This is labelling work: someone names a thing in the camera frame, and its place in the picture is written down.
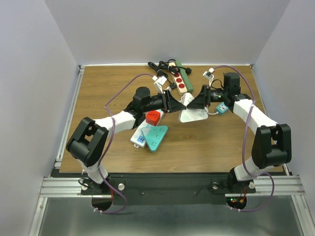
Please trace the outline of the red cube plug adapter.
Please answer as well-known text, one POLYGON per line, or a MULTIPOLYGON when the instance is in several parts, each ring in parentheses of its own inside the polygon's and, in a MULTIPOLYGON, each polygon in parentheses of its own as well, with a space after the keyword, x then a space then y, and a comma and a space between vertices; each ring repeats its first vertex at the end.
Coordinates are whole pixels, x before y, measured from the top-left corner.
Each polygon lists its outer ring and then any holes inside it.
POLYGON ((159 111, 150 111, 146 114, 146 123, 152 126, 157 126, 161 118, 159 111))

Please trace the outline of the white multicolour power strip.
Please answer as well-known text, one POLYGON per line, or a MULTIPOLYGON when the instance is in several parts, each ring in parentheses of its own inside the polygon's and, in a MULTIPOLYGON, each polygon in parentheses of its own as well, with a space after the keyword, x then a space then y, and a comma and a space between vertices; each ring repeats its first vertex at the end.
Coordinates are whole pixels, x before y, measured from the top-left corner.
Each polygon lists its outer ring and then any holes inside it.
POLYGON ((163 116, 164 112, 161 109, 146 113, 144 121, 130 138, 135 148, 144 148, 147 145, 145 135, 149 132, 149 127, 158 126, 163 116))

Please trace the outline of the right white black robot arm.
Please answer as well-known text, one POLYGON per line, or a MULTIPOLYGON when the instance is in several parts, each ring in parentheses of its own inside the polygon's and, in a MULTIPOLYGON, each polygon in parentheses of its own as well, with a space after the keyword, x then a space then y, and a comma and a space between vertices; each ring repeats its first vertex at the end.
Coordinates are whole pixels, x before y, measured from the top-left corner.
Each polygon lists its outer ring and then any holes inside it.
POLYGON ((199 95, 187 104, 188 109, 203 109, 212 102, 223 102, 246 124, 244 145, 248 130, 254 133, 251 157, 246 159, 242 153, 242 164, 231 169, 228 174, 226 186, 232 192, 239 191, 244 187, 244 182, 260 176, 267 169, 289 163, 292 158, 289 125, 275 122, 256 107, 254 95, 241 92, 242 78, 238 72, 225 73, 222 88, 203 85, 199 95))

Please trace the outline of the white triangular power strip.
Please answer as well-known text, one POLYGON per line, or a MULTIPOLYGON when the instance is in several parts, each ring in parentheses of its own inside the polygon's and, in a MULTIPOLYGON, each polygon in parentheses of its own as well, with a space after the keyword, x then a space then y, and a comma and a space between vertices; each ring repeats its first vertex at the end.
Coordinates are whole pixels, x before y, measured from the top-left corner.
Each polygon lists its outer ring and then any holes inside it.
MULTIPOLYGON (((191 101, 194 100, 194 97, 191 93, 185 93, 181 97, 181 103, 184 106, 187 106, 191 101)), ((204 109, 189 109, 186 108, 185 110, 180 111, 178 120, 181 123, 193 122, 193 121, 200 121, 205 120, 209 117, 207 108, 204 109)))

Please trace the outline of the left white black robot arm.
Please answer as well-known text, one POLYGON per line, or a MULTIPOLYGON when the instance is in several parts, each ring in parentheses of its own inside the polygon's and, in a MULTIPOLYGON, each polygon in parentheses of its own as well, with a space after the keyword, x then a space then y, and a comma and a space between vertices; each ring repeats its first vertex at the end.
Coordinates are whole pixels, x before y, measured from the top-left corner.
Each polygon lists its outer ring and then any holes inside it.
POLYGON ((132 101, 120 113, 99 121, 83 118, 66 144, 66 150, 81 164, 90 179, 91 184, 81 185, 93 188, 99 194, 109 190, 108 173, 101 166, 101 160, 109 149, 104 149, 108 138, 111 145, 116 133, 137 128, 145 120, 147 112, 162 110, 172 113, 184 109, 186 106, 168 90, 152 96, 149 88, 139 87, 132 101))

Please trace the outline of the teal triangular power strip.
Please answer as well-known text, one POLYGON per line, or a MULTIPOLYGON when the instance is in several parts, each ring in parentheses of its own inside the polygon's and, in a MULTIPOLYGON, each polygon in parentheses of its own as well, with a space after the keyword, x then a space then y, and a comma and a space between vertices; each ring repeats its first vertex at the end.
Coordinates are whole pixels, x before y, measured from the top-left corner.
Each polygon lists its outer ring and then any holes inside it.
POLYGON ((141 129, 150 152, 157 151, 167 132, 168 126, 166 125, 148 126, 141 129))

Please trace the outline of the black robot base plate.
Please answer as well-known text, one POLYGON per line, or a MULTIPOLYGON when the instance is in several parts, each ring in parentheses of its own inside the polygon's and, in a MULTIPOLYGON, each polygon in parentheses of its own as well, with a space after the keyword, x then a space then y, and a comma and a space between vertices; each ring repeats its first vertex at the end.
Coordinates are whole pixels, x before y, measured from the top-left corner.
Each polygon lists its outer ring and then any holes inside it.
POLYGON ((92 203, 105 206, 142 205, 224 205, 226 196, 239 197, 255 193, 250 181, 229 183, 228 173, 149 173, 109 176, 109 183, 96 184, 89 178, 80 178, 81 194, 92 197, 92 203))

